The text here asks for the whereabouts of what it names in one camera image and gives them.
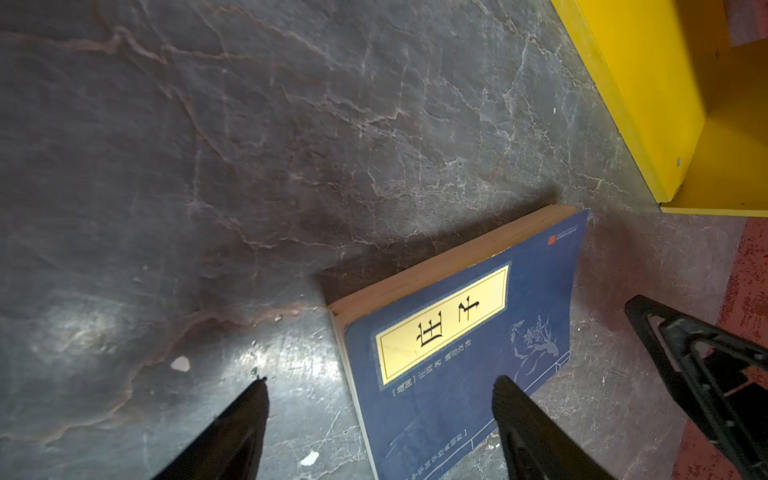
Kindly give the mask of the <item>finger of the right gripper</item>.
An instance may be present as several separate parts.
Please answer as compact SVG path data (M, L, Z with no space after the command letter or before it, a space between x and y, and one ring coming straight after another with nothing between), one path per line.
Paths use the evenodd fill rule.
M767 477L767 349L643 295L624 307L673 400L744 479Z

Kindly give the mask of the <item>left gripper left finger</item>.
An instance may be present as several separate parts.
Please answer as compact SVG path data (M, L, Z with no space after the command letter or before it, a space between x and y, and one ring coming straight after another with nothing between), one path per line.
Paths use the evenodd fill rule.
M268 415L267 380L259 378L155 479L254 479Z

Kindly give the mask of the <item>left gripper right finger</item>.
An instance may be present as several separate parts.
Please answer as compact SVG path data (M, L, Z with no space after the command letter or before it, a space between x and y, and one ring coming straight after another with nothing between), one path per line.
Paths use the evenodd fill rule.
M492 413L510 479L610 479L509 377L494 382Z

